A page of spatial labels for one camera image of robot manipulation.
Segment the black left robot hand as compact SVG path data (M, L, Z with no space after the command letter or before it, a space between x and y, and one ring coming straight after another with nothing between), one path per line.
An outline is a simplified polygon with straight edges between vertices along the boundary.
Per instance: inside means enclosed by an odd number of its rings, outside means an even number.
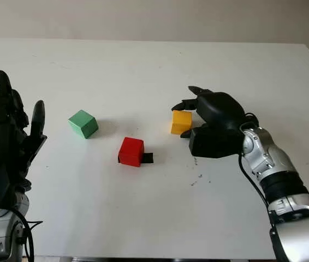
M29 120L20 94L0 70L0 162L8 169L10 184L25 191L32 186L26 179L29 167L47 140L44 126L44 102L36 102Z

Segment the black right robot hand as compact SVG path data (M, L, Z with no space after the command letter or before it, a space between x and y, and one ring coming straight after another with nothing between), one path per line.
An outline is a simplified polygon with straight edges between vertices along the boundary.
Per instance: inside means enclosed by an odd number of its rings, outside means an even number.
M247 122L244 109L231 95L197 86L189 86L188 89L197 97L181 100L171 108L172 111L195 111L208 127L220 131L237 132Z

